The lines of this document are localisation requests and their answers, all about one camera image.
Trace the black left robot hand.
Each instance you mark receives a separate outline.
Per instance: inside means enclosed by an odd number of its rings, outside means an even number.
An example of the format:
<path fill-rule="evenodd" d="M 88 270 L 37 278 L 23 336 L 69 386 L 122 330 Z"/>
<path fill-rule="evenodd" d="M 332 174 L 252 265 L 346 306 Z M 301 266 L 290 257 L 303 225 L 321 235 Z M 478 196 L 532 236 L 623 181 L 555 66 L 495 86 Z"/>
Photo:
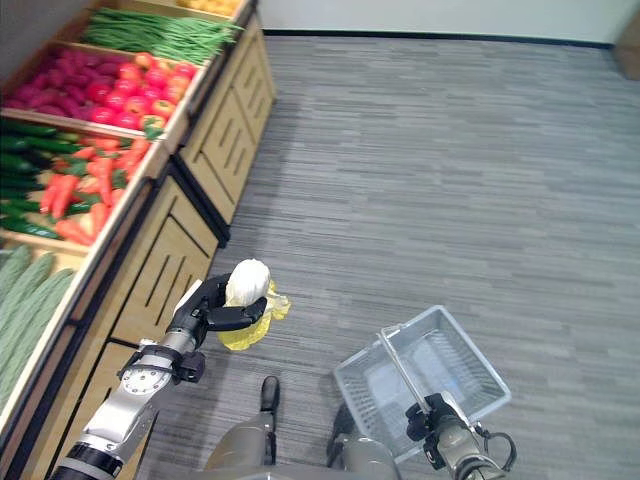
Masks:
<path fill-rule="evenodd" d="M 208 332 L 237 331 L 256 324 L 265 313 L 266 297 L 261 296 L 248 306 L 225 306 L 230 276 L 227 273 L 195 282 L 175 310 L 166 332 L 186 333 L 201 345 Z"/>

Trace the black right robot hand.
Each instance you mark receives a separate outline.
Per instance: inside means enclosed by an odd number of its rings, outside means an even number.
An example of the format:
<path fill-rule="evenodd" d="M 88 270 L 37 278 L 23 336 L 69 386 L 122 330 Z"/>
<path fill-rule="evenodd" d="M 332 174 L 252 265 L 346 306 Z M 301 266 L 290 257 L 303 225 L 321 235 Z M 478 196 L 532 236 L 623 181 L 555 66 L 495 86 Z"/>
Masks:
<path fill-rule="evenodd" d="M 422 443 L 423 452 L 435 470 L 447 467 L 455 471 L 464 458 L 480 453 L 469 420 L 449 392 L 426 396 L 405 415 L 407 436 Z"/>

